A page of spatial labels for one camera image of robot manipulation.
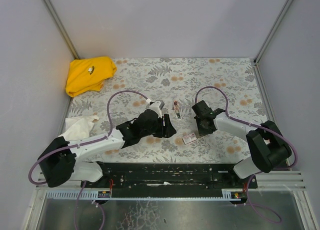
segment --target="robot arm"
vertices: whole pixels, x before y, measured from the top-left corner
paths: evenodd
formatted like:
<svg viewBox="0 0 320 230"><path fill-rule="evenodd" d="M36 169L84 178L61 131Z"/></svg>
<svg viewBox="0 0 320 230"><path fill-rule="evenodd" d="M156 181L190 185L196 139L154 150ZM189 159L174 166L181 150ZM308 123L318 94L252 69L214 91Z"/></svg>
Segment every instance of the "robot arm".
<svg viewBox="0 0 320 230"><path fill-rule="evenodd" d="M169 115L162 116L164 105L161 100L151 102L149 109L137 118L116 126L108 137L107 134L101 134L70 142L63 137L55 138L39 157L66 147L39 163L48 186L54 188L69 179L96 182L103 176L102 169L98 163L84 162L85 159L108 150L137 144L141 138L148 135L170 138L176 130Z"/></svg>
<svg viewBox="0 0 320 230"><path fill-rule="evenodd" d="M237 136L248 143L251 156L240 161L233 168L241 179L260 171L269 173L292 154L288 144L277 136L231 120L222 109L212 111L203 100L195 104L192 109L195 112L196 124L201 136L220 130ZM272 121L266 121L261 126L282 135Z"/></svg>

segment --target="folded yellow towel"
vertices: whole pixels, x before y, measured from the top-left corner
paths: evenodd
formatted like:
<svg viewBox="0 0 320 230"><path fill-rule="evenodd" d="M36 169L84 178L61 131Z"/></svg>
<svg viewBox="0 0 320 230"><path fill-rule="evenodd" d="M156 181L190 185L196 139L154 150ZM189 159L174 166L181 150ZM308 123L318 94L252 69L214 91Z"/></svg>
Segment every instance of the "folded yellow towel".
<svg viewBox="0 0 320 230"><path fill-rule="evenodd" d="M86 91L100 91L105 79L113 77L116 65L109 57L76 59L70 63L66 93L76 97Z"/></svg>

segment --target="cable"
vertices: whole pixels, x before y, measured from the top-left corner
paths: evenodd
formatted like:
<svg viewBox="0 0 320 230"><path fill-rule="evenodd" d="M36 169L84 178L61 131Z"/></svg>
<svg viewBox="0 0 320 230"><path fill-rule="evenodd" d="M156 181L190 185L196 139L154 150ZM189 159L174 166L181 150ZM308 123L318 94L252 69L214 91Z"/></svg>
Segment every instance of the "cable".
<svg viewBox="0 0 320 230"><path fill-rule="evenodd" d="M77 211L77 206L78 206L78 201L79 201L79 198L81 196L81 193L83 192L83 190L85 189L85 186L86 186L87 182L84 181L83 182L83 185L82 185L82 188L76 198L76 201L75 201L75 207L74 207L74 212L73 212L73 224L74 224L74 228L75 230L79 230L78 227L77 227L77 222L76 222L76 211ZM102 223L101 223L101 226L99 228L99 230L101 230L103 227L104 227L104 224L105 224L105 220L106 220L106 216L105 216L105 212L104 212L104 209L101 207L100 204L96 203L96 202L93 202L95 203L96 206L98 206L102 212Z"/></svg>
<svg viewBox="0 0 320 230"><path fill-rule="evenodd" d="M293 154L294 154L294 162L293 162L290 166L288 166L288 167L286 167L286 168L277 168L277 169L279 169L279 170L284 170L284 169L292 168L292 167L294 167L294 166L297 164L297 162L298 162L298 154L297 154L297 151L296 151L295 147L293 146L293 144L292 144L288 139L286 139L286 138L283 137L282 135L276 133L275 131L272 131L272 130L270 130L270 129L267 129L267 128L263 127L263 126L256 125L256 124L252 124L252 123L249 123L249 122L247 122L247 121L244 121L244 120L241 120L241 119L237 119L237 118L234 118L234 117L230 116L230 115L229 115L229 112L228 112L228 106L229 106L228 97L227 97L227 95L226 95L222 90L220 90L219 88L213 87L213 86L206 86L206 87L201 88L201 89L196 93L196 95L195 95L194 103L197 103L197 99L198 99L199 93L200 93L202 90L204 90L204 89L209 89L209 88L210 88L210 89L216 89L216 90L218 90L218 91L224 96L224 98L225 98L225 110L226 110L226 111L225 111L225 114L226 114L226 116L227 116L228 118L230 118L230 119L232 119L232 120L234 120L234 121L236 121L236 122L239 122L239 123L242 123L242 124L246 124L246 125L249 125L249 126L253 126L253 127L255 127L255 128L259 128L259 129L262 129L262 130L264 130L264 131L267 131L267 132L269 132L269 133L271 133L271 134L279 137L280 139L282 139L283 141L285 141L285 142L291 147L291 149L292 149L292 151L293 151ZM246 197L247 197L247 200L248 200L248 202L249 202L248 205L250 205L250 206L252 207L252 209L255 211L256 214L258 214L261 218L265 219L266 221L268 221L268 222L270 222L270 223L273 223L273 224L281 224L281 223L282 223L282 218L281 218L281 216L280 216L276 211L274 211L273 209L271 209L271 208L269 208L269 207L266 207L266 206L263 206L263 205L259 205L259 204L253 204L253 203L251 202L250 197L249 197L248 189L249 189L249 184L250 184L250 182L251 182L251 180L253 179L254 176L255 176L255 175L251 175L251 176L250 176L249 181L248 181L246 187L244 187L244 189L246 190ZM274 214L279 218L279 221L273 221L273 220L271 220L271 219L266 218L265 216L263 216L262 214L260 214L260 213L255 209L255 207L269 210L270 212L274 213Z"/></svg>
<svg viewBox="0 0 320 230"><path fill-rule="evenodd" d="M226 111L225 111L225 114L226 114L226 116L227 116L228 118L230 118L230 119L232 119L232 120L234 120L234 121L236 121L236 122L239 122L239 123L242 123L242 124L246 124L246 125L248 125L248 126L253 126L253 127L255 127L255 128L259 128L259 129L262 129L262 130L264 130L264 131L266 131L266 132L269 132L269 133L277 136L278 138L282 139L283 141L285 141L285 142L291 147L291 149L292 149L292 151L293 151L293 155L294 155L294 162L293 162L290 166L288 166L288 167L285 167L285 168L277 168L278 170L285 170L285 169L288 169L288 168L292 168L292 167L294 167L294 166L297 164L297 162L298 162L298 153L297 153L297 151L296 151L296 148L295 148L295 147L293 146L293 144L292 144L288 139L286 139L284 136L276 133L276 132L273 131L273 130L267 129L267 128L263 127L263 126L260 126L260 125L257 125L257 124L252 124L252 123L249 123L249 122L247 122L247 121L244 121L244 120L241 120L241 119L237 119L237 118L234 118L234 117L232 117L231 115L229 115L229 112L228 112L228 106L229 106L228 97L227 97L226 94L225 94L222 90L220 90L219 88L216 88L216 87L213 87L213 86L206 86L206 87L201 88L201 89L196 93L194 102L197 103L198 95L199 95L199 93L200 93L202 90L204 90L204 89L209 89L209 88L210 88L210 89L216 89L216 90L218 90L218 91L224 96L224 98L226 99L226 100L225 100L225 110L226 110Z"/></svg>
<svg viewBox="0 0 320 230"><path fill-rule="evenodd" d="M111 120L111 116L110 116L110 111L109 111L110 102L111 102L111 100L112 100L116 95L121 94L121 93L135 93L135 94L141 95L141 96L142 96L143 98L145 98L145 99L148 99L144 94L141 94L141 93L139 93L139 92L137 92L137 91L134 91L134 90L122 90L122 91L119 91L119 92L113 94L113 95L110 97L110 99L109 99L109 101L108 101L108 103L107 103L107 105L106 105L106 110L107 110L106 113L107 113L108 120L109 120L109 123L110 123L110 130L109 130L107 136L103 136L102 138L99 138L99 139L96 139L96 140L92 140L92 141L88 141L88 142L85 142L85 143L80 143L79 145L78 145L78 144L73 144L73 145L70 145L70 146L58 148L58 149L56 149L56 150L53 150L53 151L51 151L51 152L43 155L43 156L42 156L41 158L39 158L39 159L33 164L33 166L30 168L29 173L28 173L28 179L29 179L29 181L30 181L32 184L34 184L34 185L46 184L46 181L44 181L44 182L36 182L36 181L34 181L34 180L32 179L32 173L33 173L33 171L35 170L36 166L37 166L39 163L41 163L44 159L50 157L51 155L53 155L53 154L55 154L55 153L58 153L58 152L61 152L61 151L66 150L66 149L71 149L71 148L75 148L75 147L79 147L79 146L85 146L85 145L88 145L88 144L94 144L94 143L97 143L97 142L100 142L100 141L102 141L102 140L107 139L107 138L110 136L110 134L111 134L111 132L112 132L112 130L113 130L113 124L112 124L112 120Z"/></svg>

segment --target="gray floor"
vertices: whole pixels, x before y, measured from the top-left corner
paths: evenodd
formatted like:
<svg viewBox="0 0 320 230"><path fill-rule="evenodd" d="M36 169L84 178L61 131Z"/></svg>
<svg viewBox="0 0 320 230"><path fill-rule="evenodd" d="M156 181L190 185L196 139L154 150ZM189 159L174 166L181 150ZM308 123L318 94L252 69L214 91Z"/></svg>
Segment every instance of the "gray floor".
<svg viewBox="0 0 320 230"><path fill-rule="evenodd" d="M303 225L294 197L286 192L251 193L252 201L271 207L283 223L270 224L250 206L234 207L229 202L188 201L109 201L103 205L104 230L301 230ZM75 201L47 200L41 215L40 230L74 228ZM277 221L269 212L266 217ZM89 201L80 201L77 209L80 230L98 230L102 215Z"/></svg>

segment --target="logo on yellow cloth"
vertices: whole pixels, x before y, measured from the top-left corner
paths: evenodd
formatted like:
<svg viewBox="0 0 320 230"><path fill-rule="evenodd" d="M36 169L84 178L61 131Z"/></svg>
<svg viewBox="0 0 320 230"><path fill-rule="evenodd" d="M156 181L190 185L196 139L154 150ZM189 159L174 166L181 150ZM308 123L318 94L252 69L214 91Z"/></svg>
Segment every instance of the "logo on yellow cloth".
<svg viewBox="0 0 320 230"><path fill-rule="evenodd" d="M88 69L88 72L90 73L90 75L93 74L94 70L95 70L94 66L92 66L91 68Z"/></svg>

